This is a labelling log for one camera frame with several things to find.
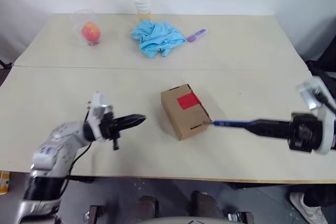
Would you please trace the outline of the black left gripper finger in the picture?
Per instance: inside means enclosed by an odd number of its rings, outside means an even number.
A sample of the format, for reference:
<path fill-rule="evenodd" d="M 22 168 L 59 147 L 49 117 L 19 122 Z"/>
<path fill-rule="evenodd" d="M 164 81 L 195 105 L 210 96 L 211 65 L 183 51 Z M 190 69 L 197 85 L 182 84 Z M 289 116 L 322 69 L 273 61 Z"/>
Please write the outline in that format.
<path fill-rule="evenodd" d="M 126 120 L 118 121 L 116 128 L 118 131 L 123 131 L 132 127 L 136 127 L 141 124 L 144 120 Z"/>
<path fill-rule="evenodd" d="M 126 120 L 144 120 L 145 121 L 146 116 L 142 114 L 130 114 L 130 115 L 122 116 L 116 119 L 116 124 L 118 123 L 118 121 L 126 121 Z"/>

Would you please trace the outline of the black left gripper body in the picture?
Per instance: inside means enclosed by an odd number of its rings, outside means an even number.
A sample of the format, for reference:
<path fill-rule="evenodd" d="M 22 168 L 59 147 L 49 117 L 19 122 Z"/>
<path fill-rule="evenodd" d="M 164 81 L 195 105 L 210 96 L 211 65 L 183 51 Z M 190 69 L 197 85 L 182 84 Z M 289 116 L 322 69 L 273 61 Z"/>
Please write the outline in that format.
<path fill-rule="evenodd" d="M 117 129 L 117 122 L 113 112 L 107 112 L 103 115 L 99 129 L 104 139 L 113 141 L 113 150 L 117 151 L 119 149 L 118 139 L 120 138 L 120 133 Z"/>

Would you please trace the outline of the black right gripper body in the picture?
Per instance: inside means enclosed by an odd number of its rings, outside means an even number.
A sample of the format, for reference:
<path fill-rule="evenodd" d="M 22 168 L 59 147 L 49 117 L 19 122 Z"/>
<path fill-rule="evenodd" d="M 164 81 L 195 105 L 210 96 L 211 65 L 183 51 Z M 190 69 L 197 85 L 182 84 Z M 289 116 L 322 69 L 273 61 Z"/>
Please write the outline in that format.
<path fill-rule="evenodd" d="M 290 125 L 292 136 L 288 138 L 291 150 L 311 153 L 322 143 L 323 124 L 316 116 L 309 113 L 292 113 Z"/>

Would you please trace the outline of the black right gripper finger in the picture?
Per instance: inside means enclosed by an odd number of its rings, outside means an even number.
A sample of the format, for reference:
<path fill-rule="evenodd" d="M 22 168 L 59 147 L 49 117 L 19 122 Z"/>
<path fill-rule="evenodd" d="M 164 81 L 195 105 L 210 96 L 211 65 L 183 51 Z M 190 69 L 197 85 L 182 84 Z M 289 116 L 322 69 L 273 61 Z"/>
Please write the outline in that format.
<path fill-rule="evenodd" d="M 290 121 L 279 121 L 271 119 L 257 119 L 246 124 L 247 129 L 273 129 L 273 130 L 283 130 L 290 126 Z"/>
<path fill-rule="evenodd" d="M 246 127 L 245 129 L 256 135 L 264 136 L 264 137 L 289 138 L 291 135 L 290 131 L 288 132 L 288 131 L 283 131 L 279 129 L 252 128 L 252 127 Z"/>

